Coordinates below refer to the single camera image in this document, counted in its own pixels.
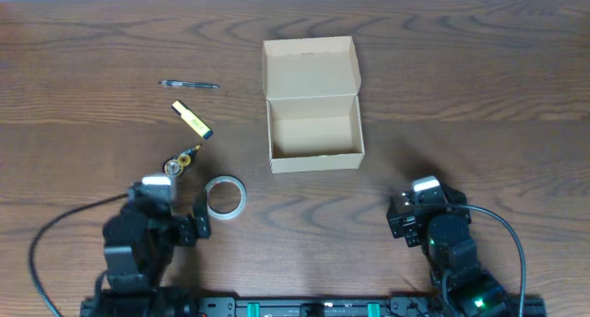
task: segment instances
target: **green strip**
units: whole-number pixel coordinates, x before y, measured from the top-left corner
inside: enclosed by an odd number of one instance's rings
[[[248,317],[260,317],[260,304],[248,303]]]
[[[369,310],[369,317],[381,317],[381,307],[379,303],[367,304],[367,310]]]

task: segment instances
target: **green light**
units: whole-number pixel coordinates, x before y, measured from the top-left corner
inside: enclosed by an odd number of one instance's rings
[[[473,301],[473,303],[475,303],[476,307],[478,308],[484,308],[486,306],[486,304],[483,302],[483,299],[476,299]]]

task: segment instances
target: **wooden table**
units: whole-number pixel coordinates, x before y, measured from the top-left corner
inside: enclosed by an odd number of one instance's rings
[[[36,230],[123,192],[210,123],[188,204],[240,178],[239,219],[175,254],[164,284],[240,296],[430,291],[420,249],[394,240],[390,195],[438,175],[520,235],[527,293],[552,316],[590,315],[589,0],[105,0],[0,5],[0,314],[46,316],[27,272]],[[367,155],[358,170],[272,175],[262,41],[352,35]],[[165,78],[219,83],[166,89]],[[68,316],[105,268],[101,228],[120,204],[73,216],[37,263]],[[478,255],[512,293],[516,249],[474,215]]]

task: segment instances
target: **open white box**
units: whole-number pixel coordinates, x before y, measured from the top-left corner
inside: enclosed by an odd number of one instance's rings
[[[365,155],[352,37],[265,41],[273,173],[357,169]]]

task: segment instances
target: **silver ring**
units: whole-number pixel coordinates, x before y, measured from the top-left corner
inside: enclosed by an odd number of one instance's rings
[[[240,203],[238,204],[238,206],[235,209],[231,210],[228,213],[219,213],[219,212],[214,211],[211,208],[211,206],[209,205],[209,192],[211,191],[211,189],[213,189],[213,187],[215,187],[216,185],[218,185],[220,183],[224,183],[224,182],[235,184],[235,186],[238,187],[238,189],[240,190],[240,195],[241,195],[242,199],[240,200]],[[217,177],[217,178],[211,180],[205,186],[205,191],[206,191],[206,199],[207,199],[206,211],[211,217],[213,217],[217,220],[233,219],[233,218],[237,217],[243,211],[243,209],[246,207],[246,199],[247,199],[246,188],[243,186],[243,183],[240,182],[240,180],[238,180],[232,176],[224,175],[224,176],[220,176],[220,177]]]

